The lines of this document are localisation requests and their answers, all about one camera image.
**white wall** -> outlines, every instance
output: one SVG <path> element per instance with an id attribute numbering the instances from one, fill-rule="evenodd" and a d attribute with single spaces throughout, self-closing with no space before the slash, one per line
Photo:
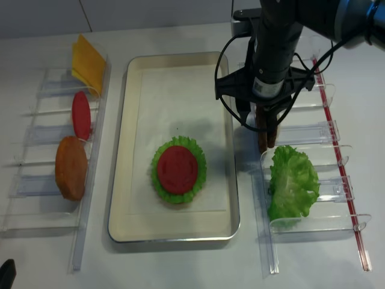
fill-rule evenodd
<path id="1" fill-rule="evenodd" d="M 78 0 L 0 0 L 0 38 L 86 31 Z"/>
<path id="2" fill-rule="evenodd" d="M 233 10 L 260 8 L 259 0 L 234 0 Z"/>
<path id="3" fill-rule="evenodd" d="M 0 0 L 0 39 L 229 22 L 259 0 Z"/>
<path id="4" fill-rule="evenodd" d="M 228 22 L 232 0 L 81 0 L 93 31 Z"/>

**white table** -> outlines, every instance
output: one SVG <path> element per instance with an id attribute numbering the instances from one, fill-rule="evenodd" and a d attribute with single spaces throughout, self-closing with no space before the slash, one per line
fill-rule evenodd
<path id="1" fill-rule="evenodd" d="M 337 120 L 341 144 L 351 144 L 351 175 L 356 210 L 373 216 L 363 231 L 373 272 L 362 272 L 356 240 L 280 244 L 280 274 L 262 277 L 251 178 L 239 172 L 241 228 L 224 248 L 213 250 L 135 252 L 135 246 L 114 244 L 106 231 L 109 177 L 122 105 L 122 79 L 131 59 L 141 55 L 220 51 L 230 39 L 228 23 L 152 30 L 87 34 L 111 59 L 112 71 L 97 165 L 87 238 L 79 273 L 68 274 L 73 235 L 0 240 L 0 263 L 14 258 L 14 288 L 383 288 L 385 202 L 383 167 L 385 137 L 382 114 L 385 98 L 381 80 L 385 54 L 362 45 L 340 50 L 326 71 L 337 87 L 331 112 Z M 76 35 L 1 40 L 0 55 L 29 48 L 70 45 Z M 244 60 L 245 41 L 228 48 L 230 68 Z M 238 164 L 246 159 L 237 147 Z"/>

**white tray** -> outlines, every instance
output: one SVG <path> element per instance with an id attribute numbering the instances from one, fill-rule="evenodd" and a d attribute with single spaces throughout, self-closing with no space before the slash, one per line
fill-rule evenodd
<path id="1" fill-rule="evenodd" d="M 114 241 L 220 241 L 237 232 L 232 117 L 214 93 L 218 56 L 139 57 L 129 64 L 108 224 Z M 225 59 L 220 74 L 227 73 Z M 207 181 L 190 204 L 170 205 L 152 187 L 150 163 L 179 135 L 202 147 Z"/>

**tomato slice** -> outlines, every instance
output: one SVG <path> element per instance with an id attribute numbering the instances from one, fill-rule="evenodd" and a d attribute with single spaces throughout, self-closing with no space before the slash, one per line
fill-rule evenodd
<path id="1" fill-rule="evenodd" d="M 164 151 L 158 161 L 158 178 L 170 194 L 190 191 L 198 177 L 198 162 L 183 146 L 172 146 Z"/>
<path id="2" fill-rule="evenodd" d="M 75 135 L 82 140 L 88 140 L 91 133 L 91 111 L 84 92 L 77 92 L 73 98 L 72 123 Z"/>

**yellow cheese slice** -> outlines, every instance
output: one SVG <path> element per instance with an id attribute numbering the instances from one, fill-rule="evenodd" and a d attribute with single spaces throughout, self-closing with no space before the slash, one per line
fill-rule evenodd
<path id="1" fill-rule="evenodd" d="M 87 86 L 94 87 L 101 95 L 105 65 L 103 57 L 80 34 L 78 42 L 72 47 L 72 75 Z"/>

